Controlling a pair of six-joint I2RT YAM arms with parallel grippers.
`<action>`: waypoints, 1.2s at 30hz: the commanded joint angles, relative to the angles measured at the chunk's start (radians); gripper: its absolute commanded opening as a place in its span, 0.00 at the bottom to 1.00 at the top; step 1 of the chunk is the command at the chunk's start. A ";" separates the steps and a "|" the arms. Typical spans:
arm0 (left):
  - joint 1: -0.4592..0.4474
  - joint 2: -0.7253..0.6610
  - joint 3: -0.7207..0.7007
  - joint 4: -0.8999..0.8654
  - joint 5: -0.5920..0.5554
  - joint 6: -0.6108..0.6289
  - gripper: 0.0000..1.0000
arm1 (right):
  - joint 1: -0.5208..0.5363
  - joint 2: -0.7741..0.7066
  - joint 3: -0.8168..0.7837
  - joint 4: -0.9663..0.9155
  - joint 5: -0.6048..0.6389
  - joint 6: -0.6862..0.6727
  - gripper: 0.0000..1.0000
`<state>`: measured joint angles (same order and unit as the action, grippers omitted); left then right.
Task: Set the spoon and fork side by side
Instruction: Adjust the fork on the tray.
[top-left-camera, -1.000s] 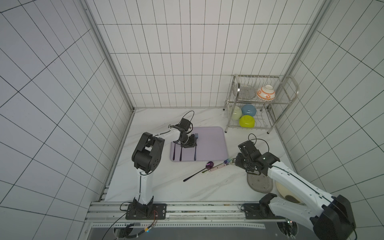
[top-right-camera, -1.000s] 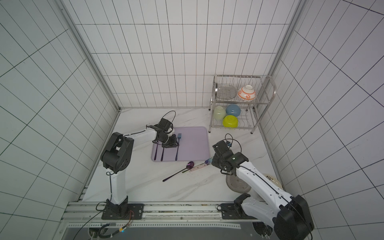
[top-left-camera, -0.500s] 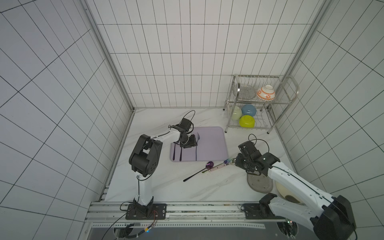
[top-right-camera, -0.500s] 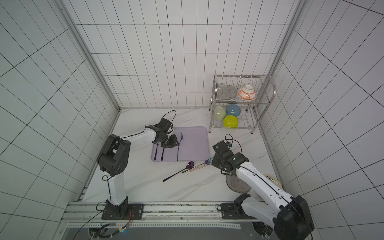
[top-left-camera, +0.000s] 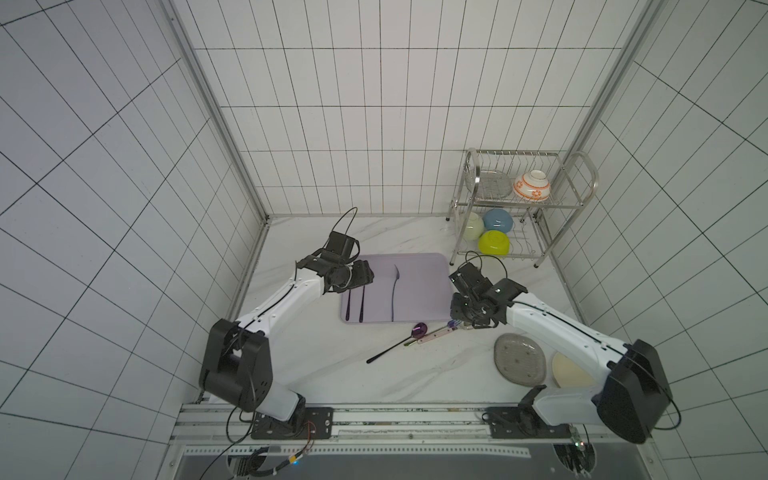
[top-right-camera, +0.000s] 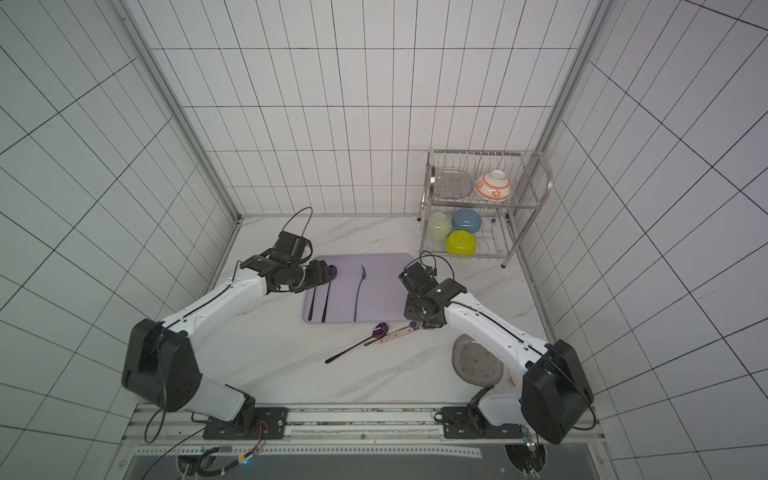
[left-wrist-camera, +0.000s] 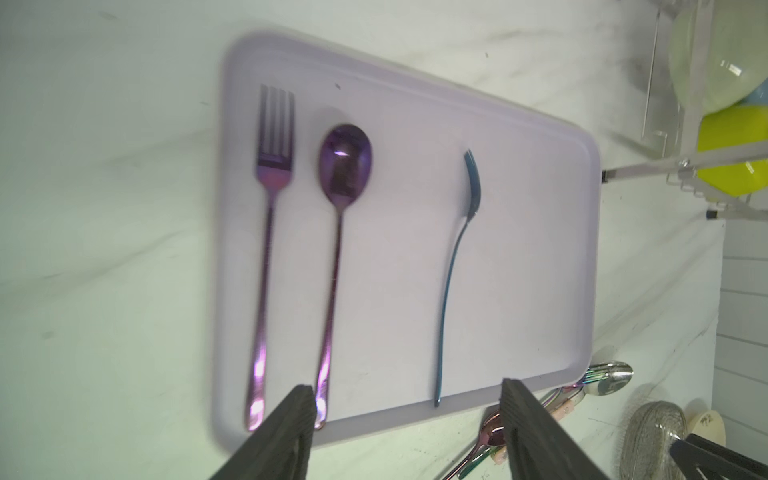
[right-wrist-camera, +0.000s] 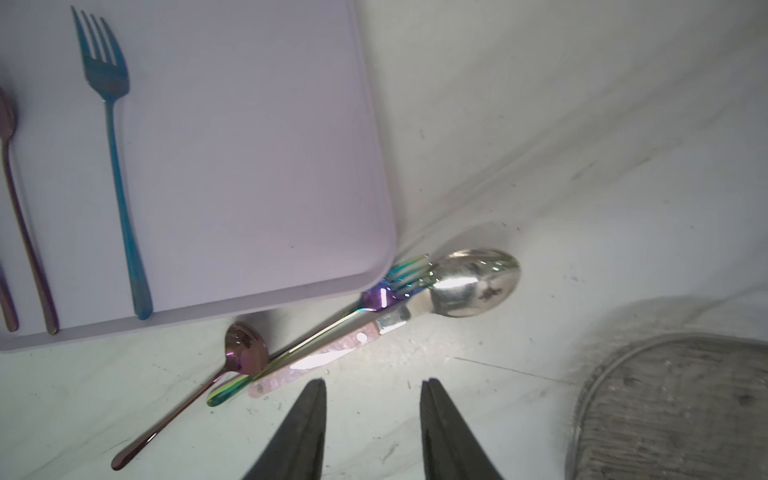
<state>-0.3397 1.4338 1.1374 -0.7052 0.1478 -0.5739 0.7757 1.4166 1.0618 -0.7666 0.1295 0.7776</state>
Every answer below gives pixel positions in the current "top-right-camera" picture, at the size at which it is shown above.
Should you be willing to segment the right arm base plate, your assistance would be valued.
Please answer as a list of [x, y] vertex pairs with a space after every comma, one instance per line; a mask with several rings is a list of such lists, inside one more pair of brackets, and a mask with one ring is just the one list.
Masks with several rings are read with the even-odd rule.
[[518, 440], [523, 438], [518, 424], [492, 425], [476, 407], [444, 407], [433, 416], [443, 428], [443, 436], [453, 440]]

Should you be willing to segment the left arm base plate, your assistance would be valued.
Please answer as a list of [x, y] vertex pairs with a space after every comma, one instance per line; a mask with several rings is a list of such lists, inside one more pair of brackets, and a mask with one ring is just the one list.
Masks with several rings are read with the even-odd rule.
[[280, 440], [285, 435], [289, 409], [253, 408], [225, 422], [209, 417], [203, 438], [211, 441]]

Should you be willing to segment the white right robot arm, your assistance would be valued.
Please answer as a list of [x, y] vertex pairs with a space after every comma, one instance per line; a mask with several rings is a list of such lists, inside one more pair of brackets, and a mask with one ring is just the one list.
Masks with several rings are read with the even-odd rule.
[[415, 261], [399, 275], [409, 312], [424, 327], [450, 326], [479, 343], [512, 374], [510, 387], [486, 385], [459, 410], [440, 412], [446, 426], [478, 438], [499, 438], [513, 425], [530, 427], [558, 445], [588, 412], [594, 395], [575, 349], [550, 344], [513, 326], [453, 278], [441, 282]]

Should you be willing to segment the magenta metal spoon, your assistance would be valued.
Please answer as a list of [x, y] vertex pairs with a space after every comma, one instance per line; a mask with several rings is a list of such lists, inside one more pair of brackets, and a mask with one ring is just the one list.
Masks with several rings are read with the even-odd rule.
[[379, 324], [377, 324], [374, 327], [374, 329], [372, 330], [372, 333], [367, 338], [365, 338], [365, 339], [357, 342], [356, 344], [348, 347], [347, 349], [345, 349], [345, 350], [343, 350], [343, 351], [341, 351], [341, 352], [339, 352], [339, 353], [337, 353], [337, 354], [327, 358], [325, 360], [325, 364], [330, 364], [331, 362], [336, 361], [341, 356], [347, 354], [348, 352], [354, 350], [357, 347], [365, 345], [366, 343], [370, 343], [370, 342], [373, 342], [373, 341], [376, 341], [376, 340], [380, 340], [384, 336], [386, 336], [388, 333], [389, 333], [389, 326], [386, 323], [384, 323], [384, 322], [379, 323]]

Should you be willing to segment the purple metal fork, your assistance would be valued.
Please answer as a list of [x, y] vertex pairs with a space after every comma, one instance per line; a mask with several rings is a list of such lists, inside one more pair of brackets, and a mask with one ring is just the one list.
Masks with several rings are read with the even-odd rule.
[[314, 305], [316, 301], [316, 294], [317, 294], [317, 287], [313, 289], [312, 296], [310, 298], [309, 302], [309, 310], [307, 314], [307, 321], [310, 322], [313, 319], [314, 316]]

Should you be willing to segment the dark purple metal spoon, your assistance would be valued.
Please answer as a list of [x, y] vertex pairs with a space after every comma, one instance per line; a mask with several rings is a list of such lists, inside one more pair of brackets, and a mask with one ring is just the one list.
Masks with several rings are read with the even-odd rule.
[[328, 314], [328, 307], [329, 307], [329, 300], [330, 300], [330, 293], [331, 293], [332, 282], [327, 285], [325, 302], [324, 302], [324, 305], [323, 305], [322, 316], [321, 316], [321, 323], [325, 323], [326, 320], [327, 320], [327, 314]]

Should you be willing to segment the blue metal fork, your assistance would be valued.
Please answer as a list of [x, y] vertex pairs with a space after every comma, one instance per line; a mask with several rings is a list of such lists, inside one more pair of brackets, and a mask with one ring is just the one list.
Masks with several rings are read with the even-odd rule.
[[354, 302], [354, 310], [353, 310], [353, 322], [357, 322], [358, 320], [358, 312], [359, 312], [359, 302], [360, 302], [360, 294], [362, 290], [362, 284], [367, 278], [367, 271], [366, 267], [361, 264], [361, 275], [360, 279], [358, 281], [356, 294], [355, 294], [355, 302]]

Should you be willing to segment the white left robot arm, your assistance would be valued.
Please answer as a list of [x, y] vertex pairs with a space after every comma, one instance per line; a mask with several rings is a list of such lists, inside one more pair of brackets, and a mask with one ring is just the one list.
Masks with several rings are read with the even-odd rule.
[[191, 305], [161, 321], [138, 322], [129, 336], [122, 386], [162, 411], [186, 410], [249, 429], [253, 397], [204, 376], [196, 353], [261, 298], [330, 283], [336, 268], [312, 253], [310, 240], [282, 231], [271, 248], [239, 261], [229, 280]]

